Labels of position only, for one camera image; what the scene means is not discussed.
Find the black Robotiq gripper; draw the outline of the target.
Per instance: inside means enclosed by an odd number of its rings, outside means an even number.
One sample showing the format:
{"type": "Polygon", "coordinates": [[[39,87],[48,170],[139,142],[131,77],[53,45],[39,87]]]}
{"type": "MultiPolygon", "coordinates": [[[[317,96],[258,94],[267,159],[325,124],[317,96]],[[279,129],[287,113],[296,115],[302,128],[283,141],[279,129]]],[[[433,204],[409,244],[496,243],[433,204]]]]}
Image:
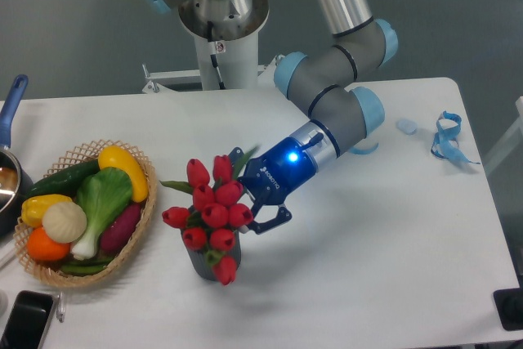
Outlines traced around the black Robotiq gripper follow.
{"type": "Polygon", "coordinates": [[[247,228],[250,231],[261,235],[293,218],[282,203],[289,194],[316,174],[317,167],[307,151],[310,147],[311,143],[303,145],[289,136],[254,159],[250,159],[238,146],[228,154],[233,169],[241,169],[246,164],[239,181],[254,202],[260,205],[279,205],[275,217],[265,222],[249,223],[247,228]]]}

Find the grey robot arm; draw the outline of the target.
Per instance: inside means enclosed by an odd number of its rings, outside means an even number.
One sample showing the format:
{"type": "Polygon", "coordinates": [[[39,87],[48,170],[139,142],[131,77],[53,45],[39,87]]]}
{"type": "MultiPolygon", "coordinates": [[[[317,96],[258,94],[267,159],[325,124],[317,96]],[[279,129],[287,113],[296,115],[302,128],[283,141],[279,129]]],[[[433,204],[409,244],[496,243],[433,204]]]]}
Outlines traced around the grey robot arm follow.
{"type": "MultiPolygon", "coordinates": [[[[193,36],[199,78],[205,90],[254,87],[258,77],[259,30],[268,0],[146,0],[158,13],[177,11],[193,36]]],[[[252,212],[275,206],[277,215],[241,226],[261,234],[289,221],[289,194],[325,165],[369,136],[384,121],[381,101],[355,81],[389,61],[398,39],[373,17],[366,0],[319,0],[333,45],[321,56],[300,52],[276,63],[275,86],[307,122],[275,147],[246,163],[240,178],[252,212]]]]}

